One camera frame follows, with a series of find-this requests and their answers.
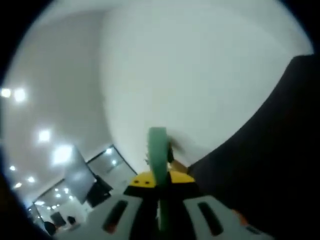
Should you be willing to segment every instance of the yellow plastic part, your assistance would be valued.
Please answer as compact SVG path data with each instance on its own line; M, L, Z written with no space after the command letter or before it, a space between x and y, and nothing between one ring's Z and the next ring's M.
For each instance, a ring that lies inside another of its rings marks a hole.
M189 176L188 174L181 173L178 171L170 171L171 182L173 184L186 184L186 183L194 183L195 179Z
M135 176L132 179L130 186L140 188L154 188L156 186L156 181L152 172L146 171Z

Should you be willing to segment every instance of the ceiling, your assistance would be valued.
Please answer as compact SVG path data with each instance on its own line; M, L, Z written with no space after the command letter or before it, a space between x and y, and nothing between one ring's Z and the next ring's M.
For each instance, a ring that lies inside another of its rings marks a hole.
M279 1L133 2L103 19L100 79L113 143L137 172L150 127L166 127L191 165L250 119L294 56L313 52Z
M99 41L103 12L66 17L34 28L19 47L6 76L3 136L12 185L25 204L63 177L53 153L76 145L89 160L111 144L99 90ZM25 100L17 102L14 91ZM50 132L48 142L39 133ZM35 182L27 178L32 176Z

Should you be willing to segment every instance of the screen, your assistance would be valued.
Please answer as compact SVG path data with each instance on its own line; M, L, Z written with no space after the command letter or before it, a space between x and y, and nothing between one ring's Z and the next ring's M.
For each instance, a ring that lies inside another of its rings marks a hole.
M55 212L54 214L52 214L52 215L50 216L50 218L52 219L54 225L55 225L57 228L66 225L66 221L65 221L64 218L61 216L60 212Z
M86 201L88 192L96 182L96 178L89 169L85 159L76 147L65 167L65 183L81 204Z

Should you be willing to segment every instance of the light fixture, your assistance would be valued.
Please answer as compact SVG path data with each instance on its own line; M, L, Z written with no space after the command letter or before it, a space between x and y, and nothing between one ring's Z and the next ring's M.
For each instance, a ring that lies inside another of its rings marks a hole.
M39 133L39 142L49 142L50 140L50 131L49 130L42 130Z
M107 150L105 150L105 153L108 155L112 154L112 148L108 148Z
M16 185L14 185L14 189L17 189L17 188L20 188L22 186L22 183L21 182L18 182Z
M36 201L34 204L38 205L38 206L42 206L43 204L45 204L45 202L44 201Z
M63 145L57 148L53 153L53 162L60 164L66 162L72 153L72 147L70 145Z
M35 179L34 179L33 176L28 177L27 180L28 180L29 183L34 183L35 182Z
M1 88L1 97L10 98L11 90L9 88Z
M18 88L13 93L14 99L17 103L21 103L26 100L26 92L22 88Z

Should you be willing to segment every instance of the orange accent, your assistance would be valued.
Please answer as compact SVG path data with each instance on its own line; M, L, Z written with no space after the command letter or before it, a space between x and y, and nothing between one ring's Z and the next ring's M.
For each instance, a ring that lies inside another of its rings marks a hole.
M239 217L241 225L243 226L249 225L247 219L240 212L234 209L232 209L232 211Z

